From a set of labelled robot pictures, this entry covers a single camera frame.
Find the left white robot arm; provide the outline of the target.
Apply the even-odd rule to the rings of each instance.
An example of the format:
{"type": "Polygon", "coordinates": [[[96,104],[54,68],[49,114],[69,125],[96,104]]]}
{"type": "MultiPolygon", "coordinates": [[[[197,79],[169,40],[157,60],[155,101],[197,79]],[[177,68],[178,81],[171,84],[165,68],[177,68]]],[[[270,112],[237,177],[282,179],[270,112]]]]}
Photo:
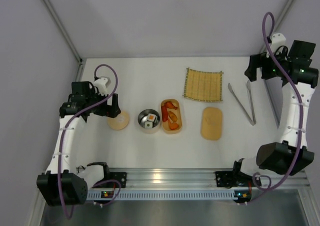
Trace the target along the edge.
{"type": "Polygon", "coordinates": [[[89,81],[71,84],[68,101],[59,109],[59,134],[50,164],[36,180],[49,206],[83,204],[90,188],[110,179],[106,162],[89,163],[78,173],[77,148],[91,114],[116,118],[120,113],[117,93],[105,95],[89,81]]]}

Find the orange toy fried piece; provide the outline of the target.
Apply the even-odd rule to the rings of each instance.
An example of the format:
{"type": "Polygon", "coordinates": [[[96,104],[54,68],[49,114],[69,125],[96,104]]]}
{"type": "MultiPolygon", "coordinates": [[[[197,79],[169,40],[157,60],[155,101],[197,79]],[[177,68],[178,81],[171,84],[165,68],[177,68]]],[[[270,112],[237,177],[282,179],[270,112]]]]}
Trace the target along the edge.
{"type": "Polygon", "coordinates": [[[178,109],[178,107],[175,106],[172,101],[166,101],[166,102],[164,103],[164,106],[165,106],[167,109],[174,109],[174,110],[177,110],[177,109],[178,109]]]}

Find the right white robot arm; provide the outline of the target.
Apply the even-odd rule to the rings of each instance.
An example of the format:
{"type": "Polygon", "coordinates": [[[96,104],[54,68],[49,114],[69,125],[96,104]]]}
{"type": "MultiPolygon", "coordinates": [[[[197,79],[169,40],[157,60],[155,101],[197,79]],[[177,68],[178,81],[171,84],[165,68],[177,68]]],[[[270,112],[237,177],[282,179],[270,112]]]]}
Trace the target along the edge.
{"type": "Polygon", "coordinates": [[[315,154],[308,151],[306,125],[319,78],[318,69],[310,67],[315,48],[315,43],[295,40],[290,49],[277,46],[273,56],[250,56],[244,74],[251,82],[257,79],[258,68],[262,79],[281,78],[282,111],[274,142],[262,145],[256,157],[236,161],[232,169],[235,178],[250,180],[263,170],[293,176],[313,162],[315,154]]]}

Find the green sushi roll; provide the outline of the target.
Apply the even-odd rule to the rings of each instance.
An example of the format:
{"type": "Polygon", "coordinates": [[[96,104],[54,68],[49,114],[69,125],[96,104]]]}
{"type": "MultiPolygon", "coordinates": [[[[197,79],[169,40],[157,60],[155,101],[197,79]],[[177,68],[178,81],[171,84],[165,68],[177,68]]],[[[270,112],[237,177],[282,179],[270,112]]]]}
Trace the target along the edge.
{"type": "Polygon", "coordinates": [[[153,124],[153,122],[151,122],[151,121],[146,121],[146,122],[144,123],[144,128],[146,128],[146,129],[152,129],[153,126],[154,126],[154,124],[153,124]]]}

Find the orange sushi roll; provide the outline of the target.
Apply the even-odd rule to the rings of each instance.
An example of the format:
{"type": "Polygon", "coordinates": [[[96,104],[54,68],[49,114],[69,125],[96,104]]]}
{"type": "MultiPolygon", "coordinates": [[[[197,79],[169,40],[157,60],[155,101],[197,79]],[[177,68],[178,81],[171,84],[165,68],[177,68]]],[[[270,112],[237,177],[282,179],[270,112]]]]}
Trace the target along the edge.
{"type": "Polygon", "coordinates": [[[157,118],[158,117],[155,114],[149,113],[147,116],[147,121],[155,122],[157,118]]]}

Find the metal tongs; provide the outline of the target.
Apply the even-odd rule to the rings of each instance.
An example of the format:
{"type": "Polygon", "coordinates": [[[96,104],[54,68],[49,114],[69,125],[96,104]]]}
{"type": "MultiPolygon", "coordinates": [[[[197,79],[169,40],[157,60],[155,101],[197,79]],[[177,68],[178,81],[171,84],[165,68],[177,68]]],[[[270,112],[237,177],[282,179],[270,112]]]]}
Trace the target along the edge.
{"type": "Polygon", "coordinates": [[[236,102],[238,103],[238,105],[240,106],[240,108],[242,109],[245,117],[247,118],[247,120],[249,121],[249,123],[252,126],[255,126],[257,121],[256,121],[256,115],[255,115],[255,109],[254,109],[254,104],[253,104],[253,97],[252,97],[252,90],[251,90],[251,83],[248,80],[246,82],[246,89],[247,89],[247,94],[248,94],[248,98],[249,98],[249,103],[250,103],[250,109],[251,109],[251,115],[248,114],[248,112],[246,111],[245,107],[243,106],[243,104],[241,103],[241,101],[239,100],[239,98],[236,96],[232,85],[230,83],[227,84],[227,88],[229,90],[229,92],[232,94],[232,96],[235,98],[236,102]]]}

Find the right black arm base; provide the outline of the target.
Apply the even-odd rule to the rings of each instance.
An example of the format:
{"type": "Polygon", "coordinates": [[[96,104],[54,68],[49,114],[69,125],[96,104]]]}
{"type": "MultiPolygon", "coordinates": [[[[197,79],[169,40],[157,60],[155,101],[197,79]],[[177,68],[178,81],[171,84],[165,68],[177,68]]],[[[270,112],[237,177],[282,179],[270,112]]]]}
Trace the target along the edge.
{"type": "Polygon", "coordinates": [[[252,177],[241,172],[216,171],[215,179],[217,187],[232,188],[254,186],[252,177]]]}

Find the red toy shrimp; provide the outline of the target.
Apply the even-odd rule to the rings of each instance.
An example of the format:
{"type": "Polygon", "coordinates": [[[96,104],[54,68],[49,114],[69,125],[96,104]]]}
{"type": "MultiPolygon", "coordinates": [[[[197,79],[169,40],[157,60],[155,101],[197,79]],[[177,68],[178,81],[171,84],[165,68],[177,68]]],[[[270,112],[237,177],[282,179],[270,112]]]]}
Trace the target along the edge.
{"type": "Polygon", "coordinates": [[[162,121],[166,122],[168,120],[168,110],[165,105],[161,106],[161,115],[162,115],[162,121]]]}

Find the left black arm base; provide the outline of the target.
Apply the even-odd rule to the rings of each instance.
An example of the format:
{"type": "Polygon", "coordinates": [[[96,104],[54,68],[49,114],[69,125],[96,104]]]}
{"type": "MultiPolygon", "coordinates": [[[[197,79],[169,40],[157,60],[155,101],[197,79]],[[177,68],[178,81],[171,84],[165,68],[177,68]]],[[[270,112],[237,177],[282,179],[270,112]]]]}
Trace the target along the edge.
{"type": "MultiPolygon", "coordinates": [[[[126,188],[127,175],[128,174],[125,171],[111,171],[100,182],[103,182],[103,181],[106,181],[106,180],[117,180],[121,184],[121,188],[126,188]]],[[[99,187],[102,187],[102,188],[111,188],[111,187],[118,188],[118,184],[115,183],[115,182],[108,182],[108,183],[105,182],[105,183],[101,184],[99,187]]]]}

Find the small orange toy piece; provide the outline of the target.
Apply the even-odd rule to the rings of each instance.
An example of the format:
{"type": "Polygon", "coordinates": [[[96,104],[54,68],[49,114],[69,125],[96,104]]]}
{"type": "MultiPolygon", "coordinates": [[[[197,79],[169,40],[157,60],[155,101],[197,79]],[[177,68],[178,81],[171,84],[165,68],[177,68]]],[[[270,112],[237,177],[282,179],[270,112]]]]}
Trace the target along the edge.
{"type": "Polygon", "coordinates": [[[172,111],[168,111],[168,115],[173,122],[177,122],[178,118],[172,111]]]}

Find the orange toy chicken leg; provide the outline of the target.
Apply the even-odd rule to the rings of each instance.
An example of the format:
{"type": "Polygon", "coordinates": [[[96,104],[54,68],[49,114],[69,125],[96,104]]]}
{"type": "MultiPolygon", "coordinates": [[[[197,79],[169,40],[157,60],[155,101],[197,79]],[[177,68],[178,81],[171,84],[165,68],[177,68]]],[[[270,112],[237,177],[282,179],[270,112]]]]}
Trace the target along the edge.
{"type": "Polygon", "coordinates": [[[179,124],[168,120],[168,127],[170,130],[177,130],[179,128],[179,124]]]}

